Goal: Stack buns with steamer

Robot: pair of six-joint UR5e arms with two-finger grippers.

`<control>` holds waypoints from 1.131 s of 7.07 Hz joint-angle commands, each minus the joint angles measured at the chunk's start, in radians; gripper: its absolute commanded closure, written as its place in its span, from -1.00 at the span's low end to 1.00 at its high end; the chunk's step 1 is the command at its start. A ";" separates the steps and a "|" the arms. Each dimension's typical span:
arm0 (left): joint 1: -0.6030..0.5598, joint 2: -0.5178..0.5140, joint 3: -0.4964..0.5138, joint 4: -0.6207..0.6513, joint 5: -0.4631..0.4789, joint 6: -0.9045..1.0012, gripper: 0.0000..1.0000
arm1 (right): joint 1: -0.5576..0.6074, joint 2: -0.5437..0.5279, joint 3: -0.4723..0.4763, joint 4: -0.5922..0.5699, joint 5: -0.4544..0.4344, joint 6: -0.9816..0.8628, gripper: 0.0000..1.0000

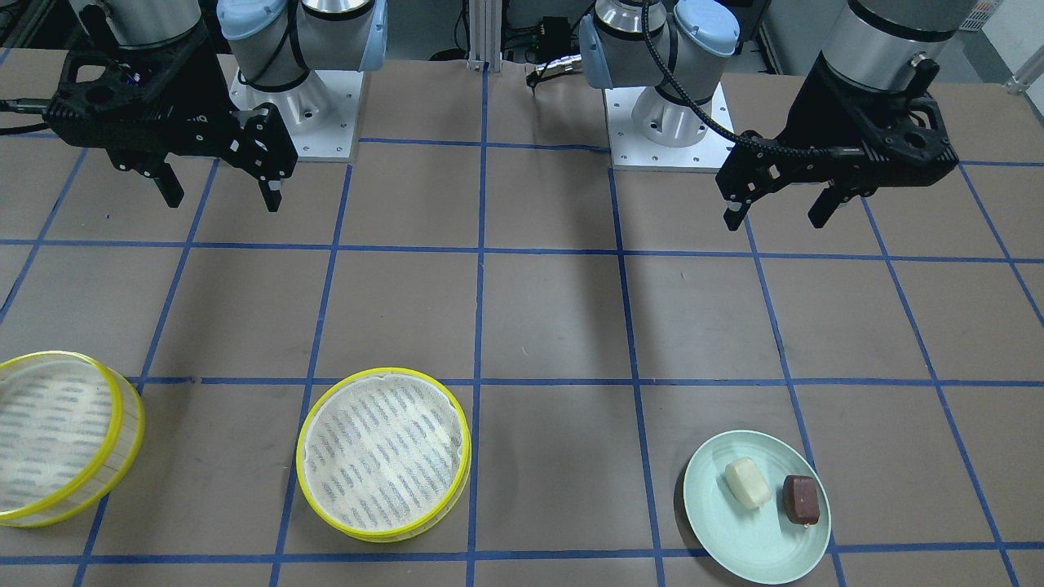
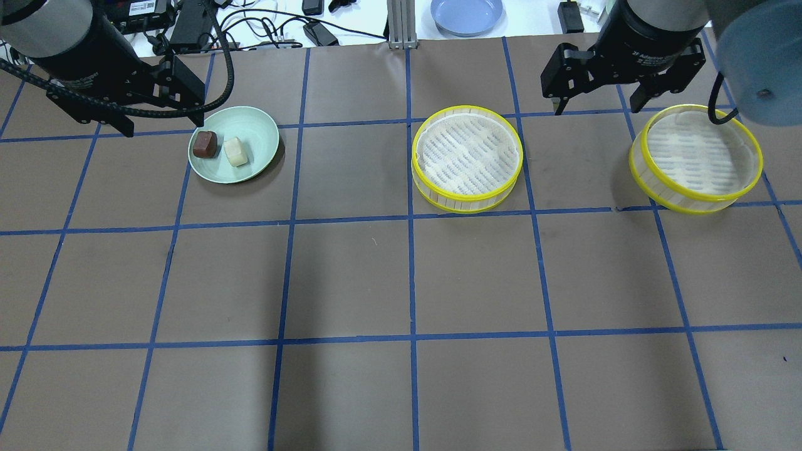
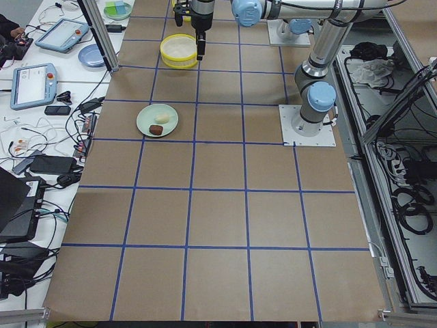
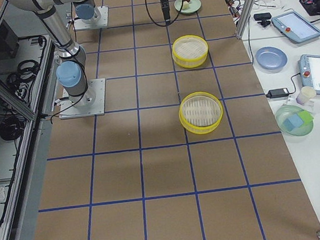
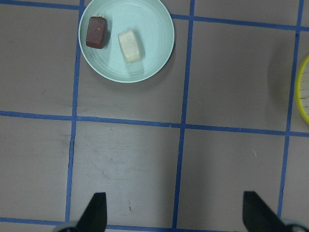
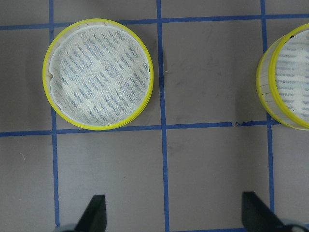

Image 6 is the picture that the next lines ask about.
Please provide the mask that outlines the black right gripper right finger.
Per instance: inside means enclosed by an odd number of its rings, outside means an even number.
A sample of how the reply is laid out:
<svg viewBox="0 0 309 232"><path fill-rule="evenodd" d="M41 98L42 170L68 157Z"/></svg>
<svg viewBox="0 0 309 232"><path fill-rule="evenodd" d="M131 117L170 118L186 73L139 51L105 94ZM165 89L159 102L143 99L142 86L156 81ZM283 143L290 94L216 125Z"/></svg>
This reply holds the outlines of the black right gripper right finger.
<svg viewBox="0 0 309 232"><path fill-rule="evenodd" d="M247 232L286 232L285 225L254 192L243 192L241 222Z"/></svg>

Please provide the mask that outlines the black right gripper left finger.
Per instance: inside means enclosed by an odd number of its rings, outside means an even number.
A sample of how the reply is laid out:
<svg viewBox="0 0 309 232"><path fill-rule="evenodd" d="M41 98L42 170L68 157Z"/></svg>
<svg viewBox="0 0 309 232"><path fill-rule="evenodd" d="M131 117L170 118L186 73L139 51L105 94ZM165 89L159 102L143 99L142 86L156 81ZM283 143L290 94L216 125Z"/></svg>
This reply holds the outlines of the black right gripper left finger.
<svg viewBox="0 0 309 232"><path fill-rule="evenodd" d="M105 195L94 195L75 226L76 232L104 232L107 228Z"/></svg>

